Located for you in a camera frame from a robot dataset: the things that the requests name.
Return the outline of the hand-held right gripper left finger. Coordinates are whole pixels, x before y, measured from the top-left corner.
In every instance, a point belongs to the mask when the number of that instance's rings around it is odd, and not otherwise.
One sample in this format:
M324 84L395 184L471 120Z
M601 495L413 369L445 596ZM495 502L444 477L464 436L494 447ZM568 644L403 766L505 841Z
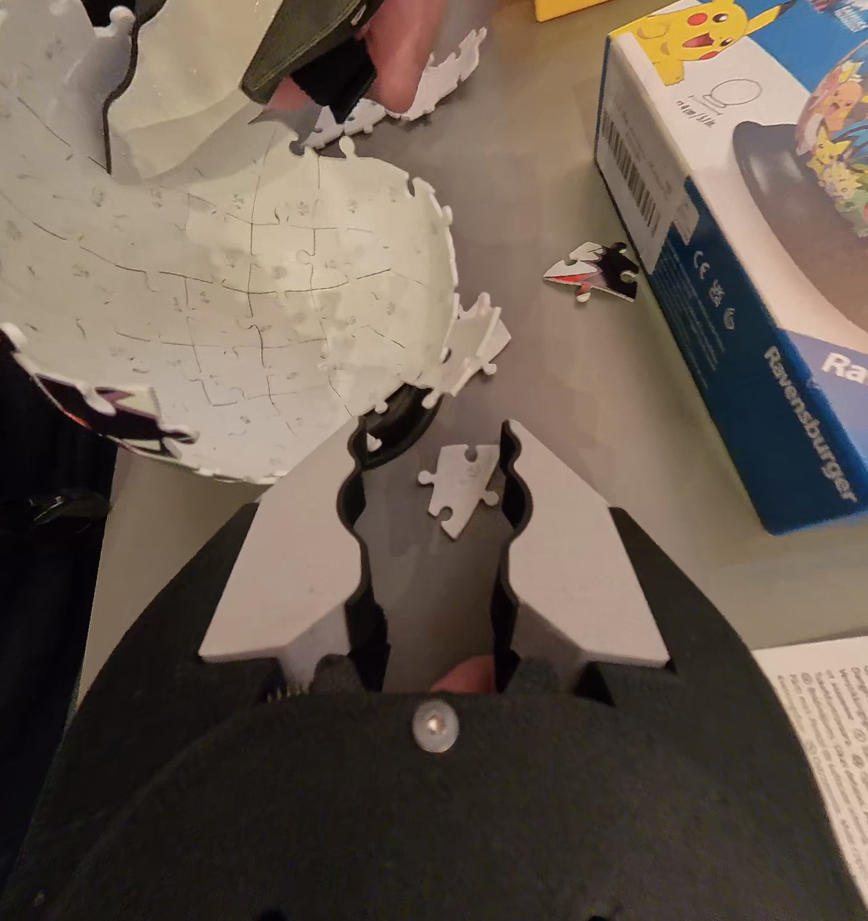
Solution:
M198 650L209 663L274 660L308 685L320 660L351 660L380 692L391 646L356 533L365 510L366 422L345 422L261 496Z

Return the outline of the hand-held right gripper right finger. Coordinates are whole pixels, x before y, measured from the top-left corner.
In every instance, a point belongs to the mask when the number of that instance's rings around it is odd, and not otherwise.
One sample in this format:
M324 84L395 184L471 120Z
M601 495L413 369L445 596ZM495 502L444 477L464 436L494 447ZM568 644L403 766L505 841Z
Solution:
M520 422L501 427L502 545L490 617L496 684L525 660L574 691L589 665L661 669L670 654L612 507Z

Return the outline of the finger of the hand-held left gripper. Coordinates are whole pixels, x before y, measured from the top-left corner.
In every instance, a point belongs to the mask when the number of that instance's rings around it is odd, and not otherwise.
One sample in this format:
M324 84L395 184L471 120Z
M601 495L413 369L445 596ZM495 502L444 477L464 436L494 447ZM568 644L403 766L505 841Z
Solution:
M282 1L138 3L127 75L106 100L106 159L120 181L183 164L240 112L242 80Z

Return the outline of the white puzzle piece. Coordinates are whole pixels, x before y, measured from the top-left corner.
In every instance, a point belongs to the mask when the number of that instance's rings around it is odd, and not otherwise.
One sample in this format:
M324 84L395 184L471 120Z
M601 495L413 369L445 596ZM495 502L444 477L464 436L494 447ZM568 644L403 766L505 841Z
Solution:
M466 456L469 449L464 444L446 445L440 449L436 469L417 474L420 486L432 488L428 514L437 518L445 509L450 511L440 527L453 541L460 538L480 504L493 508L499 500L497 492L488 488L497 469L499 446L475 446L471 460Z

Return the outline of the black ball stand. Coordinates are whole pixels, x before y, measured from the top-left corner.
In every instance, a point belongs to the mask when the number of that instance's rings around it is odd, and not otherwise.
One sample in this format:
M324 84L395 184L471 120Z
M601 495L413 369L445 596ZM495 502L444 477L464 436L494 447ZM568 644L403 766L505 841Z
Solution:
M439 398L427 408L424 400L429 394L430 390L404 384L388 398L385 409L373 409L363 415L368 435L366 459L362 462L364 471L395 460L417 444L442 403Z

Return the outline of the colourful puzzle ball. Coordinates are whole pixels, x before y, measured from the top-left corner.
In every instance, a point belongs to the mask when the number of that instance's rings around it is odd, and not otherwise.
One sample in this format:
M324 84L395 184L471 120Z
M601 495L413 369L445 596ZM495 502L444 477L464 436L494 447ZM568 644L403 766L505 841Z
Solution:
M120 181L106 100L141 12L0 2L0 344L70 419L135 453L271 484L404 384L427 408L509 341L463 308L452 214L359 156L290 79L183 164Z

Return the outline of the blue puzzle box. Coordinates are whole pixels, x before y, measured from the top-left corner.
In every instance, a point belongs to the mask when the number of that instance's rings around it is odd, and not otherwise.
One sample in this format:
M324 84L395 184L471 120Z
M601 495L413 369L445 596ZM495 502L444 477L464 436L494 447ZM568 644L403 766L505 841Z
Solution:
M868 516L868 2L613 30L594 158L764 528Z

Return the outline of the black red puzzle piece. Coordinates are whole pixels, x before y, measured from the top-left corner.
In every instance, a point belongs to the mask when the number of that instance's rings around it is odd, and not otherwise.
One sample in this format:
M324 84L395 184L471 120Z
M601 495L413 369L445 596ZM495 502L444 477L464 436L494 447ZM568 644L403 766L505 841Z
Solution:
M550 266L543 280L573 286L578 304L585 304L595 291L633 302L639 272L623 241L611 245L587 241Z

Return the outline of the person's left hand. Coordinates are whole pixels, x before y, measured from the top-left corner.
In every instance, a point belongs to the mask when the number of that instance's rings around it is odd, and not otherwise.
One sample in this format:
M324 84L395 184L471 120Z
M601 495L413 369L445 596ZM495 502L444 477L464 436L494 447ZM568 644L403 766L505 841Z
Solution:
M404 114L440 35L445 1L384 1L362 30L376 71L370 96L385 109Z

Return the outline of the yellow plastic bin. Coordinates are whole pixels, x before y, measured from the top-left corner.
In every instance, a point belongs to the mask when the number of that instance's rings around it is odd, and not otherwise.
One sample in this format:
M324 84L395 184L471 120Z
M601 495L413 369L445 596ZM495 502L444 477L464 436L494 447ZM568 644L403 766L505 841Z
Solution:
M603 0L535 0L532 2L532 6L536 21L543 23L611 2Z

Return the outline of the white instruction sheet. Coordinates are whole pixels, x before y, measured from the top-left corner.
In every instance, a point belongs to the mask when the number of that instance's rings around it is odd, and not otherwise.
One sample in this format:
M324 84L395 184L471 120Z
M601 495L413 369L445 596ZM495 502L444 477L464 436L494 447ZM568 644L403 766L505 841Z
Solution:
M868 909L868 636L755 650Z

